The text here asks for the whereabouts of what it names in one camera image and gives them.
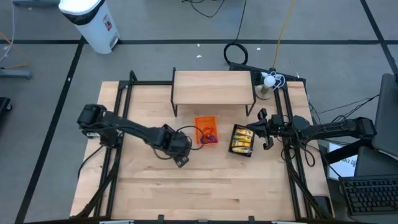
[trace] white trash can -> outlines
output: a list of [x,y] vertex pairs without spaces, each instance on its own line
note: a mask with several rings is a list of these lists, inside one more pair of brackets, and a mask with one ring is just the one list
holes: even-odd
[[61,0],[58,7],[95,52],[112,52],[120,36],[105,0]]

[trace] wooden shelf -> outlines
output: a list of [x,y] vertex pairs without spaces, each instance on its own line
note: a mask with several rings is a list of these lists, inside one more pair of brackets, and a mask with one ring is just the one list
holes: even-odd
[[175,105],[251,105],[253,86],[249,71],[176,71]]

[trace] yellow cable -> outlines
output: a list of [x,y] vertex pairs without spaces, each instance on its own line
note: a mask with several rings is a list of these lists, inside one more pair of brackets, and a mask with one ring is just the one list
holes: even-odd
[[15,44],[12,44],[11,41],[2,32],[0,32],[0,36],[3,37],[3,39],[6,40],[8,42],[8,44],[10,44],[9,47],[15,47],[15,49],[17,49],[17,51],[19,51],[19,53],[21,53],[27,59],[27,62],[25,65],[12,65],[10,67],[7,67],[6,69],[28,67],[29,66],[29,57],[23,51],[21,51]]
[[282,36],[283,36],[283,34],[284,34],[287,21],[289,21],[290,15],[292,14],[293,7],[294,7],[294,2],[295,2],[295,0],[292,0],[292,3],[291,3],[291,5],[290,5],[290,7],[289,7],[289,12],[287,13],[287,16],[286,16],[286,19],[285,19],[285,22],[284,22],[284,26],[282,27],[282,31],[280,32],[279,39],[278,39],[278,44],[277,44],[276,52],[275,52],[274,65],[272,66],[272,68],[275,68],[276,61],[277,61],[277,59],[278,59],[280,40],[281,40],[281,38],[282,38]]

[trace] wooden platform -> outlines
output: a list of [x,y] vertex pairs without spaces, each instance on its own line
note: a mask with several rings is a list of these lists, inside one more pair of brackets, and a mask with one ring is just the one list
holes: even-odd
[[[104,82],[98,103],[113,109],[117,86],[118,82]],[[288,86],[293,113],[311,122],[303,83],[288,82]],[[247,220],[250,215],[256,220],[294,220],[286,164],[280,158],[281,143],[275,139],[274,147],[265,151],[264,140],[256,138],[252,158],[228,152],[233,124],[257,121],[261,108],[266,108],[269,115],[276,114],[274,99],[257,101],[249,117],[240,105],[192,105],[179,108],[175,118],[170,94],[171,86],[133,86],[128,118],[145,126],[160,127],[167,123],[177,129],[192,125],[196,116],[215,115],[219,143],[192,151],[190,162],[179,169],[173,160],[157,159],[141,139],[126,135],[112,218],[155,220],[163,214],[167,220]],[[183,131],[194,139],[193,129]],[[98,139],[88,140],[85,157],[97,148]],[[315,167],[303,161],[308,189],[314,195],[329,196],[320,155],[307,149],[316,158]],[[104,151],[81,171],[71,215],[80,212],[97,190],[103,159]],[[305,217],[299,190],[298,197]],[[101,214],[107,199],[106,192]]]
[[249,71],[176,71],[176,105],[251,105],[253,89]]

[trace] wooden table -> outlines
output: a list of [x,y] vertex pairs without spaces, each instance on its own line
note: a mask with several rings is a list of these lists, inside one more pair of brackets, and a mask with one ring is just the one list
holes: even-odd
[[[287,84],[293,113],[311,122],[303,83]],[[98,104],[112,110],[117,86],[118,82],[103,82]],[[256,114],[261,108],[266,108],[268,114],[276,114],[274,99],[258,100],[254,113],[248,117],[239,105],[182,105],[175,118],[170,92],[170,85],[133,86],[128,119],[145,126],[160,127],[167,123],[177,129],[192,125],[196,116],[215,115],[219,143],[192,151],[190,162],[179,169],[173,160],[157,159],[141,139],[126,135],[112,219],[155,220],[163,214],[167,220],[247,220],[250,215],[256,220],[294,220],[286,164],[280,158],[282,144],[275,139],[274,147],[264,151],[264,140],[256,138],[252,158],[228,152],[233,124],[257,121]],[[194,138],[193,129],[184,132]],[[315,141],[310,144],[317,147]],[[88,140],[85,157],[96,148],[98,139]],[[320,155],[314,149],[307,149],[313,151],[316,159],[315,167],[303,161],[308,189],[313,195],[329,196]],[[71,215],[80,212],[97,190],[103,159],[104,151],[81,171]],[[301,214],[305,217],[302,194],[297,189]],[[106,192],[101,214],[107,199]]]

